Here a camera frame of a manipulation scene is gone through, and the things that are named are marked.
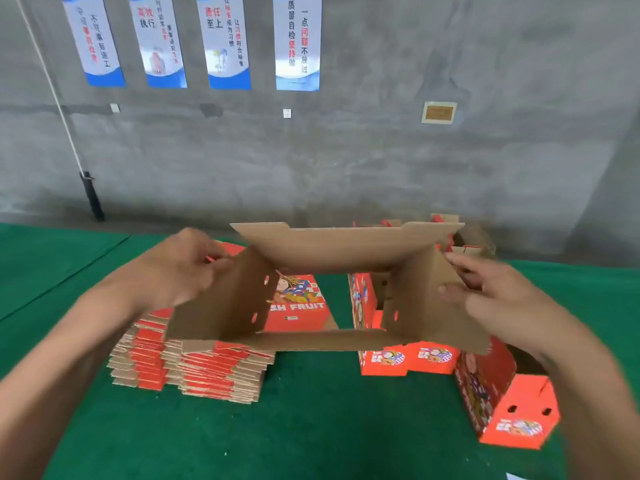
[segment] open cardboard box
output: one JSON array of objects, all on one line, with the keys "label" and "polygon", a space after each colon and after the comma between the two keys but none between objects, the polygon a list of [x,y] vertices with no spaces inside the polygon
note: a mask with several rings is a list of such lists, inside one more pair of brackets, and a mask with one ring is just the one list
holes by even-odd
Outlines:
[{"label": "open cardboard box", "polygon": [[[429,341],[484,355],[487,332],[437,297],[462,281],[436,247],[461,223],[409,222],[398,227],[292,229],[285,223],[233,224],[250,245],[234,266],[196,299],[176,307],[165,339],[222,340],[272,351],[361,351]],[[283,274],[389,272],[393,299],[382,329],[264,332]]]}]

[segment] green table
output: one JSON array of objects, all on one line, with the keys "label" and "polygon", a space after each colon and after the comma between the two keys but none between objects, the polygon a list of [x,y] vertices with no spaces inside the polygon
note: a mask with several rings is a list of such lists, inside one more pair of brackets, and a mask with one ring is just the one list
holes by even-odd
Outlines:
[{"label": "green table", "polygon": [[[162,236],[0,225],[0,375],[76,297]],[[515,262],[587,322],[640,390],[640,271]],[[345,275],[317,276],[351,323]],[[354,352],[279,353],[246,406],[117,387],[104,369],[47,471],[50,479],[563,478],[560,437],[542,451],[481,445],[451,376],[361,377]]]}]

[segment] person's right hand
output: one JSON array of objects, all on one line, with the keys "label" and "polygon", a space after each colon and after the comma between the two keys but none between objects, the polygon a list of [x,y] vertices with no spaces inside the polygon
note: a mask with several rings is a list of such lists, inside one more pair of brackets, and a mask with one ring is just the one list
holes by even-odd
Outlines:
[{"label": "person's right hand", "polygon": [[438,290],[441,299],[463,307],[503,342],[541,361],[565,339],[586,331],[567,309],[508,264],[463,254],[446,257],[468,288],[443,285]]}]

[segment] person's left hand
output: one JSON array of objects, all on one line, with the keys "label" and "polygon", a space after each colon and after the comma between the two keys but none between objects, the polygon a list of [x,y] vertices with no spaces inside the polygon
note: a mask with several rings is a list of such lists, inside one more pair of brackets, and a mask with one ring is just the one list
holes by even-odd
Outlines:
[{"label": "person's left hand", "polygon": [[195,298],[231,265],[219,243],[202,231],[186,228],[119,267],[96,288],[115,289],[118,298],[128,298],[135,311],[143,313]]}]

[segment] poster illustration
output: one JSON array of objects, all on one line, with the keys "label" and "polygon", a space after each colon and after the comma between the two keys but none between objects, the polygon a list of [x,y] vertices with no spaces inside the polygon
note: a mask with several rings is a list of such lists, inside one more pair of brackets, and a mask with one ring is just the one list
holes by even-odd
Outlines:
[{"label": "poster illustration", "polygon": [[273,0],[276,89],[320,90],[322,0]]},{"label": "poster illustration", "polygon": [[129,0],[151,88],[186,88],[172,0]]},{"label": "poster illustration", "polygon": [[251,89],[243,0],[198,0],[212,89]]},{"label": "poster illustration", "polygon": [[87,82],[123,88],[124,76],[102,0],[62,0]]}]

